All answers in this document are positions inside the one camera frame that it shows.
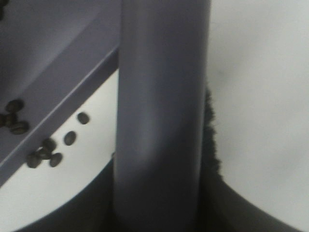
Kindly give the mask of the purple hand brush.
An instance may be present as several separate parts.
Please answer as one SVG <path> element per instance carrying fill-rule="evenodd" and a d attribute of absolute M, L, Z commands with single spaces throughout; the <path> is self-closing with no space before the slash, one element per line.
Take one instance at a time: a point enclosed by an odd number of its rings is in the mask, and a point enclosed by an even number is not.
<path fill-rule="evenodd" d="M 309 3 L 113 0 L 116 153 L 78 232 L 306 232 Z M 209 32 L 209 20 L 218 28 Z"/>

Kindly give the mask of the purple dustpan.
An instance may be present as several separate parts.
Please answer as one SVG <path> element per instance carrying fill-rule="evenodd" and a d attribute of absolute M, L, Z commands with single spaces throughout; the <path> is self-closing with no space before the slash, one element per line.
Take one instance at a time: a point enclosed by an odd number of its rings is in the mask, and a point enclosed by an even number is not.
<path fill-rule="evenodd" d="M 20 99 L 29 130 L 0 130 L 0 182 L 117 69 L 119 0 L 11 0 L 0 22 L 0 107 Z"/>

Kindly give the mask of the pile of coffee beans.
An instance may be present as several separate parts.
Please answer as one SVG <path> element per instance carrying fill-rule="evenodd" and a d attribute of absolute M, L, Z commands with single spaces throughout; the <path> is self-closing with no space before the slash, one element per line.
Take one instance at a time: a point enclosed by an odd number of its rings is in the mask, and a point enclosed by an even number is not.
<path fill-rule="evenodd" d="M 94 0 L 3 0 L 0 3 L 0 164 L 36 168 L 56 143 L 34 133 L 66 83 L 55 64 L 95 18 Z"/>

